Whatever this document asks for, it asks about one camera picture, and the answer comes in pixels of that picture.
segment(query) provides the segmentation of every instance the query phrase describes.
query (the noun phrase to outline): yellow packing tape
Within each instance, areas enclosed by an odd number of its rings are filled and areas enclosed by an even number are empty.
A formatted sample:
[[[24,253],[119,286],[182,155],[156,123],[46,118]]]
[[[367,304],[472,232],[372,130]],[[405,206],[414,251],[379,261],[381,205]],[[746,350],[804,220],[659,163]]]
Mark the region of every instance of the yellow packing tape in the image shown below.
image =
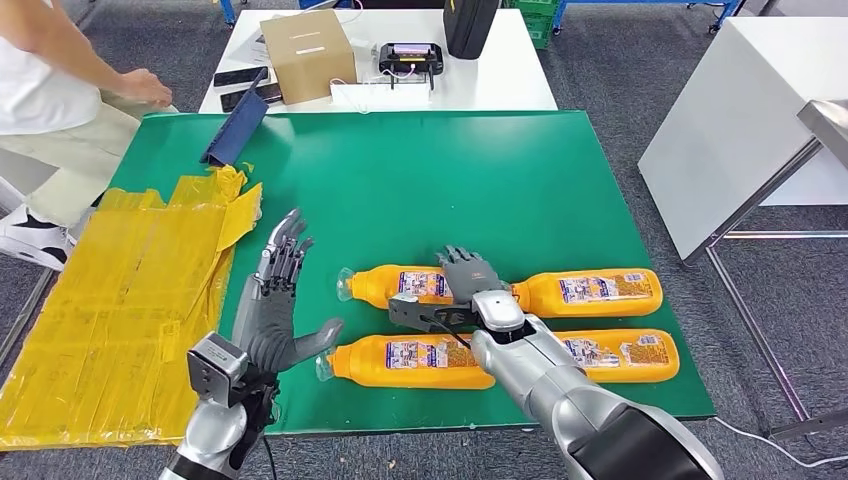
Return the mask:
[[[171,201],[106,192],[0,390],[0,449],[171,443],[196,402],[186,351],[218,324],[261,185],[232,167]]]

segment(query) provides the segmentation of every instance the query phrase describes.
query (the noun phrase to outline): gray carpet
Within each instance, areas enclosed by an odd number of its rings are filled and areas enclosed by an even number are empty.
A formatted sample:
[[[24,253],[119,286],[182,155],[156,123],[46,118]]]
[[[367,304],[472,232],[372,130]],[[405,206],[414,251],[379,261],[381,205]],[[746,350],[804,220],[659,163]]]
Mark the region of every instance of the gray carpet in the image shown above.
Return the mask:
[[[120,69],[149,67],[173,88],[178,108],[196,110],[228,35],[215,5],[99,0],[90,8],[76,2],[69,10],[84,17],[84,31],[109,62]],[[249,8],[287,5],[252,1]],[[562,36],[539,58],[558,105],[588,111],[719,415],[757,431],[791,420],[791,412],[706,260],[694,268],[681,265],[636,168],[709,45],[705,32],[711,21],[712,9],[704,6],[570,6]],[[179,38],[179,45],[169,38]],[[797,228],[845,228],[846,223],[845,210],[834,208],[759,209],[748,222]],[[848,242],[735,242],[720,252],[808,408],[822,413],[845,406]],[[37,271],[0,256],[0,273],[2,330]],[[714,422],[688,426],[730,479],[848,478],[845,462],[807,470]],[[812,461],[848,453],[846,432],[841,428],[782,444]],[[272,438],[271,445],[281,478],[564,478],[556,448],[539,432],[287,437]],[[154,478],[170,451],[134,447],[0,454],[0,478]],[[270,478],[268,469],[259,449],[247,462],[245,478]]]

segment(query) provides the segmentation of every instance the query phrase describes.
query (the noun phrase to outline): smartphone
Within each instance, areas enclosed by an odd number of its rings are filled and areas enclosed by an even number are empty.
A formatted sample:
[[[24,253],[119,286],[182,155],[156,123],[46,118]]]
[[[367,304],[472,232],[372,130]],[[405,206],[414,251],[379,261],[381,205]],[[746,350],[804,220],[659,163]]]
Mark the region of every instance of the smartphone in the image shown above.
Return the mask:
[[[218,72],[212,78],[212,85],[223,87],[237,83],[250,83],[257,76],[262,75],[262,80],[268,78],[268,67],[245,68],[244,70],[233,70],[231,72]]]
[[[224,113],[232,112],[245,92],[247,92],[247,89],[221,95],[221,109],[224,110]],[[280,92],[279,83],[269,83],[268,85],[256,87],[256,93],[268,104],[279,102],[283,99],[283,93]]]

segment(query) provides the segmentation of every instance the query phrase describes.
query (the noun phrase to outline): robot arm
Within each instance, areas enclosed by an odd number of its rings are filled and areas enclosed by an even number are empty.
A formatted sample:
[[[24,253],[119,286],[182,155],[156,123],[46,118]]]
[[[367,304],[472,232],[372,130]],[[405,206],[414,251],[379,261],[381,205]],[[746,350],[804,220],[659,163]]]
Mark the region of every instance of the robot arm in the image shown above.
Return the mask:
[[[476,326],[471,337],[475,360],[554,438],[568,478],[724,478],[706,447],[674,417],[591,381],[548,327],[521,311],[479,254],[450,246],[447,253],[438,258],[458,305],[427,307],[395,297],[389,302],[390,317],[416,327],[409,318],[417,315],[428,331],[432,325],[444,330]],[[457,307],[465,313],[458,315]],[[432,313],[421,315],[428,308]]]
[[[494,302],[515,304],[507,292],[478,293],[472,300],[479,311]],[[471,350],[524,413],[554,438],[568,478],[724,478],[712,455],[674,417],[589,380],[541,320],[535,315],[523,320],[512,339],[477,330]]]
[[[294,338],[297,279],[312,239],[298,244],[306,225],[292,210],[271,233],[257,271],[247,278],[233,341],[215,332],[188,352],[189,378],[199,400],[185,438],[160,480],[235,480],[265,427],[279,393],[277,374],[336,342],[340,319]]]

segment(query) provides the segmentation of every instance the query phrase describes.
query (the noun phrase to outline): khaki pants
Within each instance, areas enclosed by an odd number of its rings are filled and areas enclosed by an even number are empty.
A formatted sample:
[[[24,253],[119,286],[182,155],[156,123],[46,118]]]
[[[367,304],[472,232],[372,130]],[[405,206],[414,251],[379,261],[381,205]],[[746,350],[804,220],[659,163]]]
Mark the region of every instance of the khaki pants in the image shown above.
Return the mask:
[[[85,125],[37,135],[0,135],[0,148],[56,167],[24,201],[39,216],[73,227],[102,194],[118,169],[141,117],[156,109],[101,91],[97,117]]]

